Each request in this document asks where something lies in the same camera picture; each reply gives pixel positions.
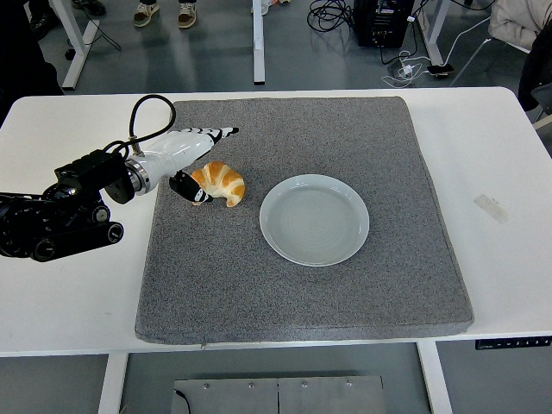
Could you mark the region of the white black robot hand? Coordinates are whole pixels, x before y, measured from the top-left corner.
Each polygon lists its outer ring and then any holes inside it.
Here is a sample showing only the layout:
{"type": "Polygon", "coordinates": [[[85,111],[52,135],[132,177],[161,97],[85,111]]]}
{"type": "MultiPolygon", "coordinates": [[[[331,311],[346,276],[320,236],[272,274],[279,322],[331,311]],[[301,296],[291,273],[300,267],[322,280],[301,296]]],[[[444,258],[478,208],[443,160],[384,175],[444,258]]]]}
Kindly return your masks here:
{"type": "Polygon", "coordinates": [[[165,134],[160,141],[128,161],[128,166],[135,169],[135,192],[140,195],[148,193],[163,177],[168,177],[172,189],[185,199],[210,202],[213,197],[184,169],[207,154],[222,138],[238,132],[237,127],[187,128],[165,134]]]}

